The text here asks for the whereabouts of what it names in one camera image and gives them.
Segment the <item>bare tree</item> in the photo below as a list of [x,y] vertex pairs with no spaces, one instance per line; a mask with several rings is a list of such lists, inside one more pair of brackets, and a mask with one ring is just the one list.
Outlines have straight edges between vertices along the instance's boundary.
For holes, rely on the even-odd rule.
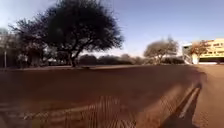
[[206,45],[206,41],[202,40],[198,43],[194,43],[190,50],[189,53],[191,55],[195,54],[197,55],[197,57],[199,58],[201,56],[201,54],[206,53],[207,52],[207,45]]
[[154,64],[161,64],[165,55],[176,55],[178,43],[172,38],[158,40],[149,44],[144,52],[144,56],[153,59]]

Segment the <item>sky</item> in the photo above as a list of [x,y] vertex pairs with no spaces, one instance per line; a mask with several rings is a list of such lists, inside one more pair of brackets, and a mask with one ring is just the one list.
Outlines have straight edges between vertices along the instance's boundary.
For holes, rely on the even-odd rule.
[[[0,27],[32,19],[57,0],[0,0]],[[142,56],[147,45],[171,36],[179,45],[224,38],[223,0],[103,0],[117,19],[125,41],[122,49],[98,55]]]

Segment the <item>pole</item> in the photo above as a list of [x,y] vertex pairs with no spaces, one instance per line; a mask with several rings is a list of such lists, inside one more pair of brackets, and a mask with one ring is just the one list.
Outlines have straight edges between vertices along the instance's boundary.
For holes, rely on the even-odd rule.
[[4,67],[7,68],[7,51],[4,51]]

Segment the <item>building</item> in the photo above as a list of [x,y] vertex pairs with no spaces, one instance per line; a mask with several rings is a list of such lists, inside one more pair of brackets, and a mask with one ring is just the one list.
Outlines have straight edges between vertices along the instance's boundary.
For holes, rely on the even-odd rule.
[[182,47],[183,59],[185,63],[192,64],[219,64],[224,63],[224,38],[215,40],[207,40],[207,52],[202,54],[199,58],[196,55],[190,55],[189,49],[191,45]]

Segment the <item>bush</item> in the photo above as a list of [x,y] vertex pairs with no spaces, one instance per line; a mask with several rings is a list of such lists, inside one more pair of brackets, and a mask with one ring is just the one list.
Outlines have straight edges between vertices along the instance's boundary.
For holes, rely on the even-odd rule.
[[177,57],[168,57],[162,60],[163,64],[184,64],[184,60]]

